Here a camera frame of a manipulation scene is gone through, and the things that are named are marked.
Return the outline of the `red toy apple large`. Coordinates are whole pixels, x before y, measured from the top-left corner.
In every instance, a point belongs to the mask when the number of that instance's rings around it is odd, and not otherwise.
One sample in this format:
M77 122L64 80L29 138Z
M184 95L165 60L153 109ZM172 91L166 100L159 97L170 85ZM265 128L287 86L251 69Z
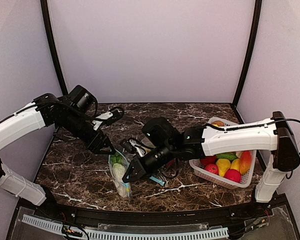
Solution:
M176 164L176 160L173 159L173 160L169 161L165 166L166 166L167 168L171 168L171 167L173 167L175 164Z

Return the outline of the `large clear zip bag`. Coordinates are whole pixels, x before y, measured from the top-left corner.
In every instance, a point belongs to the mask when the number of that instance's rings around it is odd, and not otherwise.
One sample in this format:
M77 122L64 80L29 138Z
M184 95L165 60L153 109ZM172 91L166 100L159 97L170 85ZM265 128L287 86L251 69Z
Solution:
M159 184L161 187L167 187L169 180L176 178L179 174L179 162L175 160L175 165L167 168L166 164L149 178L152 182Z

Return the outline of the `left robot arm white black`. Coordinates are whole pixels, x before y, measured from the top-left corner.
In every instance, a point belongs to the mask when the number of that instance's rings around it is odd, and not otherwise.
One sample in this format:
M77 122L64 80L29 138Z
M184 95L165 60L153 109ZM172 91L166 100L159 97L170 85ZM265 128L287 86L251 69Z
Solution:
M87 149L93 154L113 155L116 150L100 128L120 120L124 110L117 106L101 115L87 115L90 106L97 103L97 99L80 85L61 97L51 93L43 94L0 121L0 151L29 133L55 125L86 143ZM55 201L46 187L15 173L1 159L0 188L35 206Z

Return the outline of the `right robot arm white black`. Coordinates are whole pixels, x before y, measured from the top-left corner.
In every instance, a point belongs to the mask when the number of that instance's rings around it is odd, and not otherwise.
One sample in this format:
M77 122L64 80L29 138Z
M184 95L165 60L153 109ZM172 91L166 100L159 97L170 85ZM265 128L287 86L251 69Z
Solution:
M136 155L122 177L124 183L148 179L171 160L189 161L236 151L270 151L269 163L255 188L254 199L268 203L288 172L300 165L300 149L282 112L247 124L217 127L210 123L180 133L164 117L149 120L142 133L154 145L144 156Z

